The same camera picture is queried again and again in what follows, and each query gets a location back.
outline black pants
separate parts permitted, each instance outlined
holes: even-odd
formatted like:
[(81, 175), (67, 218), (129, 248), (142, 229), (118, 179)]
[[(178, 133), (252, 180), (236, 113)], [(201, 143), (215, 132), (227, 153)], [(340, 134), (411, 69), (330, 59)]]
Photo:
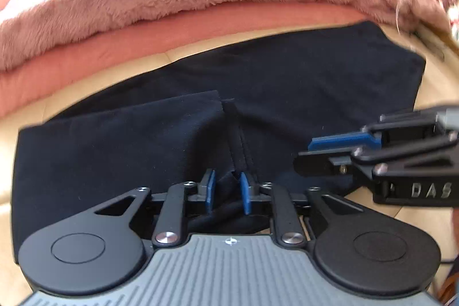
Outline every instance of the black pants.
[[(295, 155), (311, 137), (412, 109), (424, 66), (364, 22), (224, 46), (96, 93), (20, 132), (15, 253), (46, 225), (134, 187), (165, 192), (199, 181), (207, 167), (217, 169), (220, 201), (238, 197), (234, 174), (242, 168), (291, 192), (321, 185), (346, 194), (356, 187), (350, 178), (300, 177)], [(254, 222), (239, 217), (218, 229), (236, 234), (266, 224)]]

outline bed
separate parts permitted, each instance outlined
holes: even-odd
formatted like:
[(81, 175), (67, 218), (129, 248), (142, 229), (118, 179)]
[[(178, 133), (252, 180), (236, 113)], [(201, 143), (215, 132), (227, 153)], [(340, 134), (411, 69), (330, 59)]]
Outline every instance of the bed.
[[(376, 21), (376, 14), (384, 15), (363, 13), (350, 6), (291, 0), (284, 3), (245, 0), (201, 8), (183, 10), (155, 21), (135, 22), (123, 28), (110, 26), (95, 35), (86, 32), (90, 36), (81, 34), (80, 30), (77, 42), (52, 41), (44, 52), (22, 50), (20, 62), (5, 59), (5, 64), (15, 68), (8, 67), (0, 76), (0, 303), (3, 306), (17, 304), (30, 294), (30, 288), (13, 262), (10, 236), (13, 161), (17, 134), (22, 127), (42, 123), (81, 99), (129, 77), (202, 51), (296, 30), (347, 27), (367, 20)], [(399, 12), (400, 19), (395, 17), (395, 12), (387, 12), (387, 19), (380, 20), (378, 26), (395, 44), (419, 54), (426, 61), (415, 107), (457, 102), (457, 46), (445, 38), (445, 30), (441, 31), (444, 19), (439, 16), (440, 12), (434, 9), (429, 19), (432, 23), (437, 22), (437, 26), (417, 26), (416, 36), (406, 31), (413, 22), (412, 14), (405, 11), (403, 19), (403, 11)], [(17, 50), (3, 51), (13, 56)], [(378, 206), (363, 188), (353, 192), (350, 198), (426, 230), (438, 241), (443, 258), (457, 255), (450, 209)], [(440, 268), (438, 284), (447, 272), (448, 268)]]

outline folded black cloth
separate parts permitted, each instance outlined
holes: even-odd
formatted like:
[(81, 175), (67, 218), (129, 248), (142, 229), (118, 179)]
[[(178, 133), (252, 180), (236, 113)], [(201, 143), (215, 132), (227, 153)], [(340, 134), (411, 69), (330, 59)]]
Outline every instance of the folded black cloth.
[[(224, 46), (120, 82), (20, 132), (14, 250), (34, 231), (114, 195), (139, 185), (165, 192), (199, 181), (207, 167), (218, 170), (222, 200), (237, 197), (233, 172), (244, 168), (291, 192), (321, 185), (346, 194), (357, 187), (350, 178), (296, 175), (295, 155), (312, 137), (412, 109), (424, 66), (364, 22)], [(224, 227), (259, 228), (239, 218)]]

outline crosshair logo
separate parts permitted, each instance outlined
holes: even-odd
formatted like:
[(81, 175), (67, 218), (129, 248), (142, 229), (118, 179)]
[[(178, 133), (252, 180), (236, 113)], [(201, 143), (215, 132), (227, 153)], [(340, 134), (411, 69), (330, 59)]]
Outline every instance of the crosshair logo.
[(225, 240), (225, 243), (230, 246), (233, 246), (234, 244), (237, 244), (237, 240), (234, 237), (229, 237)]

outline gray ribbed plate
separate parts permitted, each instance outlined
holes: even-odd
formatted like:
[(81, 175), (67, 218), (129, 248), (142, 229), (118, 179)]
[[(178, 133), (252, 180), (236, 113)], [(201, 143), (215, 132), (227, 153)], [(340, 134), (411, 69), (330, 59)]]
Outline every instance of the gray ribbed plate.
[(155, 253), (145, 270), (113, 291), (85, 298), (36, 292), (24, 306), (435, 306), (426, 293), (371, 300), (338, 288), (309, 257), (276, 246), (270, 236), (193, 235)]

